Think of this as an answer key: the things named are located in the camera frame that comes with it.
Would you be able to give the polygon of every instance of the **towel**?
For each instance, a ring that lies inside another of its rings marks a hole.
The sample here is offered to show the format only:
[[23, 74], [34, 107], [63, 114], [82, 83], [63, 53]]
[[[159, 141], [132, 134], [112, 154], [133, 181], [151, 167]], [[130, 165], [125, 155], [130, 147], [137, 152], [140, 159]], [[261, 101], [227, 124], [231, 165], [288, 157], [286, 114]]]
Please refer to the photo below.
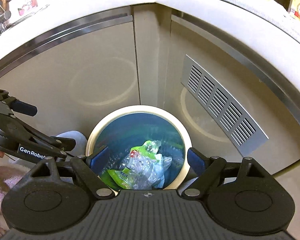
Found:
[[28, 171], [28, 168], [16, 164], [0, 166], [0, 237], [9, 230], [1, 213], [1, 202], [7, 192], [16, 185]]

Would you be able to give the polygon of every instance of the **trash can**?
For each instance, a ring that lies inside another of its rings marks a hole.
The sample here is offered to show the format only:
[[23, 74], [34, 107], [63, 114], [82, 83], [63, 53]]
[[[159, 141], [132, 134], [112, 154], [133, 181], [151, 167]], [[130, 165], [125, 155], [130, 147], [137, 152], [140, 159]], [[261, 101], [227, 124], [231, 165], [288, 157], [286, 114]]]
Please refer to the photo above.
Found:
[[160, 153], [172, 157], [164, 174], [163, 189], [177, 189], [190, 169], [187, 151], [192, 147], [191, 140], [182, 123], [160, 108], [127, 106], [110, 113], [93, 129], [86, 155], [108, 146], [110, 159], [106, 168], [117, 169], [132, 147], [141, 146], [148, 140], [161, 141]]

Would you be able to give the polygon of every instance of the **sink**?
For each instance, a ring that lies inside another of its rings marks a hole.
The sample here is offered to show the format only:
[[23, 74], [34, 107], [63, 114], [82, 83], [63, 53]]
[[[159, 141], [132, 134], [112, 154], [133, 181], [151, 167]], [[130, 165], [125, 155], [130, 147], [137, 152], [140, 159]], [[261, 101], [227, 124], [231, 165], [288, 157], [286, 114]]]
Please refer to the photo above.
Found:
[[37, 10], [37, 11], [34, 11], [34, 12], [32, 12], [32, 13], [27, 14], [26, 16], [22, 17], [21, 19], [17, 20], [16, 22], [14, 22], [14, 23], [12, 23], [12, 24], [9, 24], [9, 25], [7, 26], [7, 30], [8, 30], [8, 29], [11, 29], [12, 27], [16, 26], [17, 24], [23, 22], [24, 20], [30, 18], [31, 16], [35, 15], [36, 13], [38, 13], [38, 12], [40, 12], [40, 11], [42, 11], [42, 10], [48, 8], [48, 6], [49, 6], [49, 4], [43, 6], [42, 8], [40, 8], [40, 9]]

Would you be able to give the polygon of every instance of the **metal screw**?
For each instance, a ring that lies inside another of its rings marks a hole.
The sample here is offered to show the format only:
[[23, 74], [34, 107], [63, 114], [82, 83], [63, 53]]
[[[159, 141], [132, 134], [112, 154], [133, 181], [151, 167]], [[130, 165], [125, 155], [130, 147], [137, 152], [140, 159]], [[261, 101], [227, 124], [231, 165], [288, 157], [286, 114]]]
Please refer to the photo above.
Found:
[[200, 190], [196, 189], [196, 188], [189, 188], [185, 190], [185, 194], [188, 197], [196, 197], [200, 195]]
[[97, 195], [100, 197], [108, 197], [112, 194], [112, 190], [109, 188], [101, 188], [97, 190]]

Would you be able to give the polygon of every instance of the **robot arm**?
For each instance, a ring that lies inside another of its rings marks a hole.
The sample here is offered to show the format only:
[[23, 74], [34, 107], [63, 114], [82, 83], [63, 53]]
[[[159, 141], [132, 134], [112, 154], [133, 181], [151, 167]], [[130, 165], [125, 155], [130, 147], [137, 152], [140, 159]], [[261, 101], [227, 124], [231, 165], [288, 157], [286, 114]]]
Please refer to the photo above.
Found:
[[35, 116], [37, 108], [0, 90], [0, 151], [38, 163], [46, 156], [65, 160], [74, 139], [49, 137], [18, 119], [12, 111]]

